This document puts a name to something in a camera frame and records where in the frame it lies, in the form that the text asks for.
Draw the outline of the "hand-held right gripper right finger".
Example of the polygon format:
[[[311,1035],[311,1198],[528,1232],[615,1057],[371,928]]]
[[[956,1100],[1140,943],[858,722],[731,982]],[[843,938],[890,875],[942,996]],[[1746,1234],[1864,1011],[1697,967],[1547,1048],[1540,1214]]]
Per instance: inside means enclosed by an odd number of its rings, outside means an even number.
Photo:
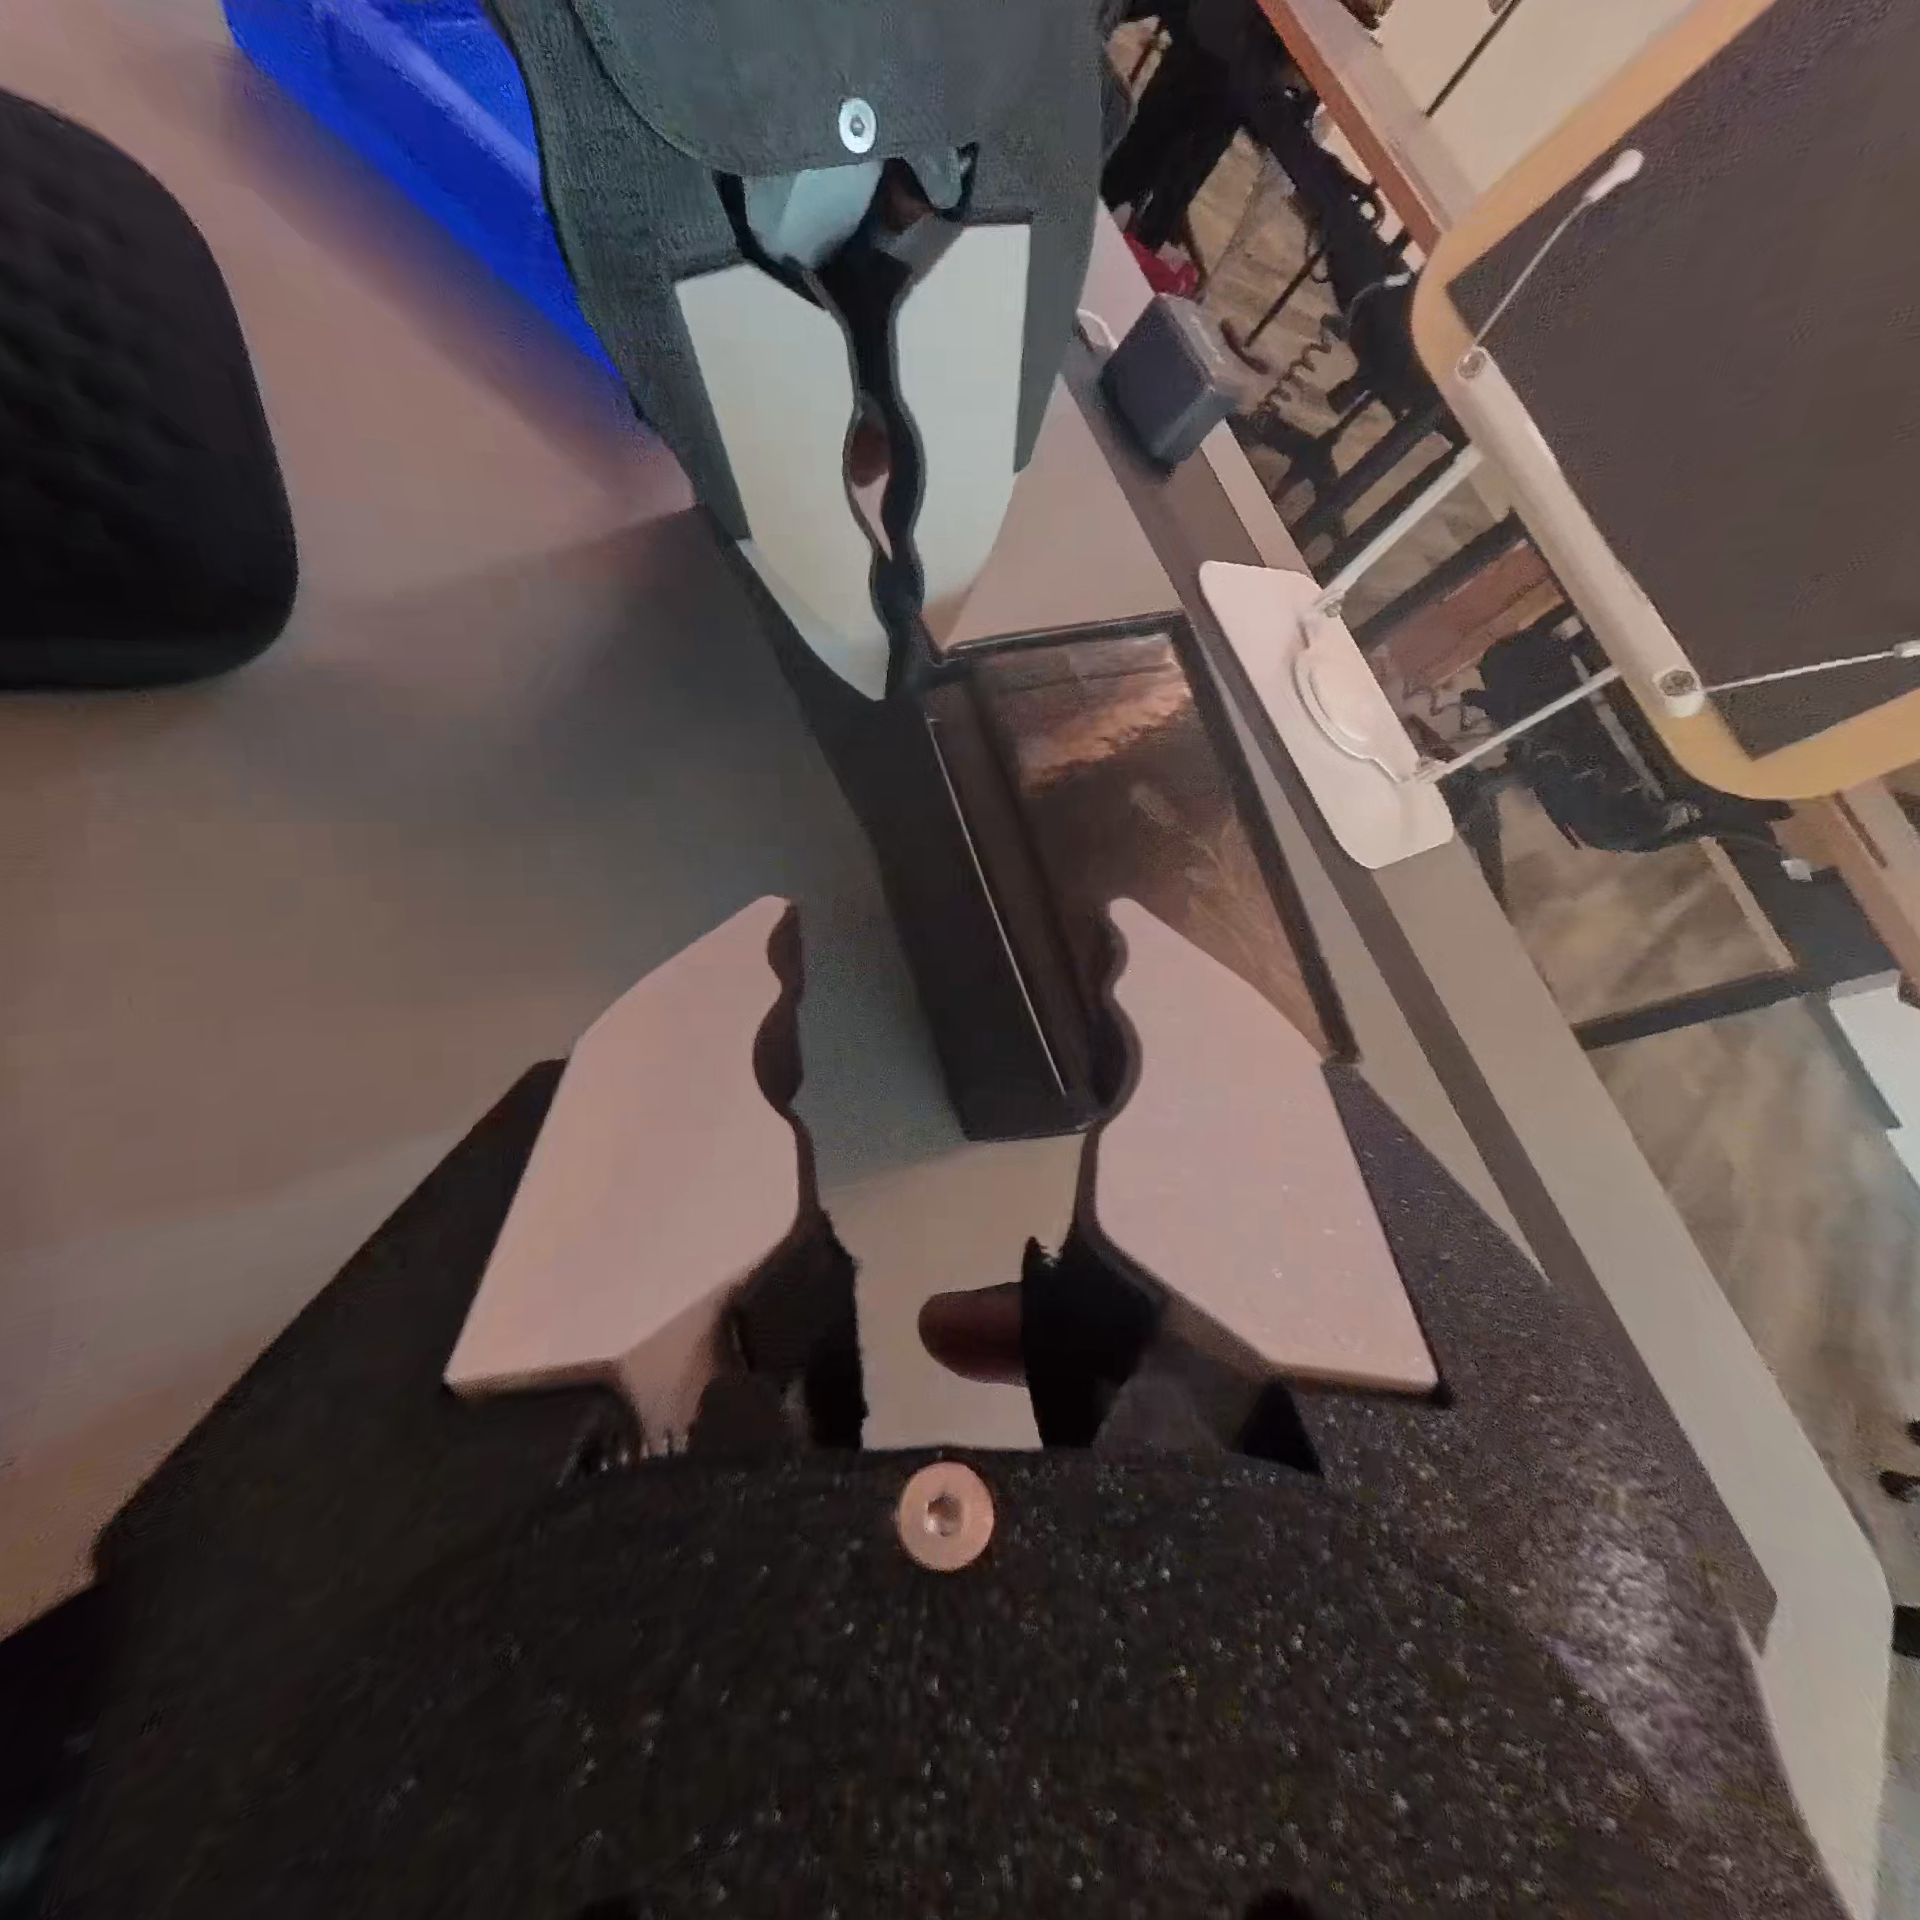
[[[1322,1049],[1137,900],[1103,915],[1117,1074],[1054,1266],[1112,1347],[1160,1329],[1258,1379],[1424,1400],[1418,1320]]]

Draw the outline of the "blue plastic bin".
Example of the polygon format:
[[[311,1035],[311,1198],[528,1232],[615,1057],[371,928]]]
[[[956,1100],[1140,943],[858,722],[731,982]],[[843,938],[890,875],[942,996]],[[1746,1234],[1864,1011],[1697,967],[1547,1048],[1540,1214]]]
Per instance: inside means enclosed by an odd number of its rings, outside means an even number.
[[[526,85],[483,5],[224,3],[251,67],[590,365],[610,359],[580,311],[544,202]]]

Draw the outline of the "grey desk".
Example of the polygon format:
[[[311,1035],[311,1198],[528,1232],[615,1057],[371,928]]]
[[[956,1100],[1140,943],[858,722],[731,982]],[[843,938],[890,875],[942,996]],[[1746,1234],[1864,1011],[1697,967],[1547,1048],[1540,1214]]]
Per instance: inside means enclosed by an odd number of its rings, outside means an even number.
[[[806,1030],[885,1350],[878,1427],[1012,1441],[904,1358],[933,1266],[1059,1225],[1062,1142],[963,1146],[877,872],[733,564],[617,379],[242,60],[219,5],[3,5],[3,88],[127,151],[204,231],[299,529],[295,620],[190,688],[3,697],[3,1629],[82,1582],[137,1481],[443,1160],[749,897],[803,900]],[[1467,851],[1332,877],[1258,789],[1376,1087],[1538,1262],[1626,1316],[1777,1610],[1769,1706],[1859,1914],[1916,1916],[1916,1681],[1868,1665],[1839,1519],[1864,1374],[1739,1320]],[[1866,1675],[1885,1680],[1868,1733]]]

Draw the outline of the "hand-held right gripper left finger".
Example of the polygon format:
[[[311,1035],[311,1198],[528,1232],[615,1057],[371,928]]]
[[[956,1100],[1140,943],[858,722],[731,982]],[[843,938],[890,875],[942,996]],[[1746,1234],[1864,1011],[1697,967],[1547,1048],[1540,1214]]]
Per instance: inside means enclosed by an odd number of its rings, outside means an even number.
[[[852,1258],[796,1115],[797,911],[773,895],[577,1038],[445,1362],[465,1399],[607,1384],[697,1412],[733,1364],[856,1375]]]

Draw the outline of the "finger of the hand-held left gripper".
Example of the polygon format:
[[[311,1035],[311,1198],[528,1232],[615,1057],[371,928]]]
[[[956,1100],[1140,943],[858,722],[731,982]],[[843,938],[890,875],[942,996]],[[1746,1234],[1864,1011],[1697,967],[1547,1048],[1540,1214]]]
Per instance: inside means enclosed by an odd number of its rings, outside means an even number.
[[[909,446],[904,549],[936,650],[994,553],[1017,475],[1028,268],[1028,227],[960,227],[893,321]]]
[[[676,283],[679,317],[742,512],[736,549],[806,650],[878,703],[893,640],[881,546],[854,502],[858,413],[849,325],[816,272],[751,261]]]

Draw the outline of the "black board on white stand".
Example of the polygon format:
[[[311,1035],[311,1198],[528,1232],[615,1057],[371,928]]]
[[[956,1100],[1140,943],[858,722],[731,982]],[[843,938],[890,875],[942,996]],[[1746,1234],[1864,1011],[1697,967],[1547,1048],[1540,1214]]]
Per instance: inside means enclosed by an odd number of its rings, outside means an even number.
[[[1421,252],[1412,344],[1465,433],[1322,587],[1202,564],[1273,754],[1380,870],[1451,839],[1479,756],[1623,688],[1697,783],[1823,803],[1916,761],[1918,6],[1691,5],[1476,198],[1412,195],[1412,118],[1267,5]],[[1604,653],[1451,761],[1341,619],[1493,468]]]

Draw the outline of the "black mesh cushion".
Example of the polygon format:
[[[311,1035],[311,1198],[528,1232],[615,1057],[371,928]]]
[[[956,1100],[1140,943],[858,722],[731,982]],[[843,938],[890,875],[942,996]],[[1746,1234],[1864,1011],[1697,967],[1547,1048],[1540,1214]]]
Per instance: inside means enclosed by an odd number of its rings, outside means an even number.
[[[129,153],[1,96],[1,689],[171,688],[288,628],[299,539],[201,230]]]

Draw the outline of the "black glossy cardboard box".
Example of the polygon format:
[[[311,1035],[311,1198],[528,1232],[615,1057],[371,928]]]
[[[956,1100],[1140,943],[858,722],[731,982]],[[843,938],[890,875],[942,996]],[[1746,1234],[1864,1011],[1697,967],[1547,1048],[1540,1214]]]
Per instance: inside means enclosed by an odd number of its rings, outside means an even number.
[[[974,642],[885,701],[848,688],[786,623],[777,653],[877,855],[969,1140],[1075,1136],[1117,1106],[1117,900],[1252,984],[1322,1059],[1357,1062],[1184,611]]]

